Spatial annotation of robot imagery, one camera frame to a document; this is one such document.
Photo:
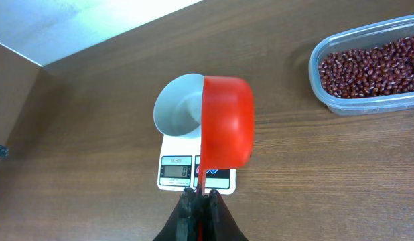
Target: white wall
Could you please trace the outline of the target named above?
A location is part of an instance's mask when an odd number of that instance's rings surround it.
[[[0,0],[0,43],[43,66],[198,1]]]

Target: plastic container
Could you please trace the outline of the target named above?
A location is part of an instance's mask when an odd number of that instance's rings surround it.
[[[319,62],[332,52],[373,48],[414,35],[414,15],[399,17],[345,31],[321,41],[309,59],[309,80],[317,98],[340,116],[384,113],[414,108],[414,92],[389,96],[341,99],[329,95],[320,84]]]

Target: wooden table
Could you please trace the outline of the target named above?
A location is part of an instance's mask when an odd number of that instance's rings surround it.
[[[414,240],[414,110],[336,116],[307,72],[325,37],[413,13],[414,0],[203,1],[46,66],[0,164],[0,241],[151,240],[179,198],[156,186],[153,105],[189,72],[253,89],[253,156],[225,197],[249,240]]]

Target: black object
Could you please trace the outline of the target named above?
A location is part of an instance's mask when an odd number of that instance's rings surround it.
[[[217,190],[201,195],[185,188],[161,232],[153,241],[247,241]]]

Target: red beans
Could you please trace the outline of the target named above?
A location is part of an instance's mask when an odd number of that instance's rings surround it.
[[[338,98],[414,91],[414,36],[373,49],[334,52],[320,62],[322,88]]]

